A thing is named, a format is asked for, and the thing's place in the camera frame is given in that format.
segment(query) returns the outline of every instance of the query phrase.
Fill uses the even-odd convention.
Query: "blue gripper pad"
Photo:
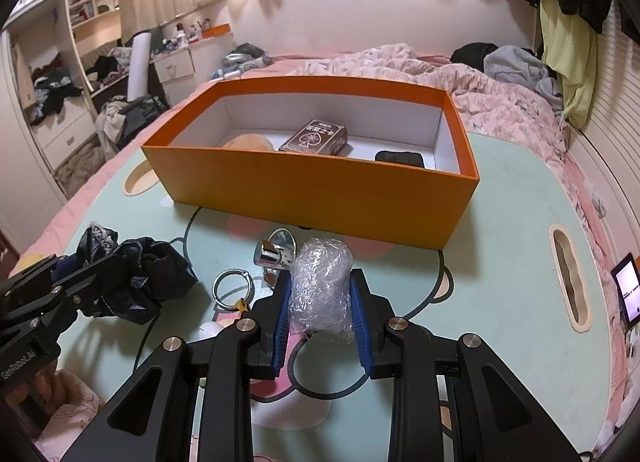
[[[276,325],[276,333],[273,337],[273,360],[271,368],[276,373],[284,366],[284,355],[287,350],[287,342],[289,341],[289,299],[291,298],[291,277],[287,282],[287,288],[284,290],[282,298],[282,307],[280,308],[280,317]]]
[[[51,273],[51,283],[56,283],[58,280],[71,276],[81,267],[82,265],[78,265],[78,259],[75,254],[66,258],[61,258]]]
[[[351,322],[353,324],[353,332],[356,336],[356,344],[358,346],[358,355],[360,357],[360,365],[369,375],[373,369],[373,355],[371,353],[371,336],[369,334],[369,325],[367,317],[364,314],[364,307],[360,299],[360,293],[356,286],[353,276],[351,277]]]

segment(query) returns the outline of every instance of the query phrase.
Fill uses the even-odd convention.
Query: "key ring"
[[[216,303],[221,309],[229,312],[237,310],[237,308],[235,305],[227,305],[225,303],[222,303],[222,301],[220,301],[220,298],[218,297],[218,286],[220,285],[220,282],[222,282],[222,280],[224,280],[227,276],[234,276],[234,275],[242,276],[248,283],[246,295],[242,299],[244,299],[246,302],[249,302],[254,298],[254,294],[255,294],[254,280],[246,270],[242,270],[240,268],[230,268],[229,270],[222,272],[216,278],[216,281],[213,282],[213,289],[212,289],[213,299],[216,301]]]

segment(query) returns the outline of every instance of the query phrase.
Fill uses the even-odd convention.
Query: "gray clothing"
[[[500,83],[515,83],[537,93],[549,103],[555,116],[561,116],[562,89],[558,80],[549,76],[542,61],[526,50],[505,45],[484,58],[484,73]]]

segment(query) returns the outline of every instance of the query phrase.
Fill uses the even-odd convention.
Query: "table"
[[[442,252],[336,237],[350,246],[354,267],[364,270],[371,291],[389,298],[400,315],[418,306],[441,275],[438,302],[413,321],[439,336],[473,332],[483,337],[574,447],[591,450],[607,411],[610,347],[604,295],[584,232],[558,181],[539,158],[490,137],[469,139],[481,181]],[[161,184],[127,198],[122,183],[143,159],[137,152],[110,181],[66,253],[74,251],[91,220],[117,230],[121,240],[148,235],[174,240],[180,252],[187,252],[200,282],[183,300],[165,305],[146,355],[166,337],[195,340],[201,322],[224,318],[212,302],[213,280],[228,268],[260,275],[252,264],[255,244],[280,225],[174,204]],[[574,331],[568,319],[551,251],[552,224],[567,229],[581,265],[592,315],[585,333]],[[312,236],[335,236],[287,227],[299,244]],[[221,293],[241,285],[238,280],[225,280],[228,286],[222,286]],[[116,318],[81,316],[60,337],[61,364],[108,398],[130,375],[145,328]],[[363,374],[354,344],[321,337],[300,344],[300,337],[292,336],[287,352],[287,364],[294,357],[292,377],[305,393],[319,398],[290,391],[286,370],[275,383],[252,386],[257,400],[264,401],[252,402],[255,452],[287,462],[386,461],[392,382],[367,381],[352,388]],[[348,395],[326,399],[326,394],[348,388]],[[445,446],[452,460],[448,438]]]

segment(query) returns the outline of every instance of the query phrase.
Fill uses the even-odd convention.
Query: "white paper roll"
[[[241,72],[239,70],[234,70],[233,72],[229,72],[229,74],[225,74],[225,81],[229,81],[230,79],[240,78]]]
[[[151,33],[143,32],[133,39],[131,63],[129,65],[129,85],[127,101],[130,103],[148,93],[149,53]]]

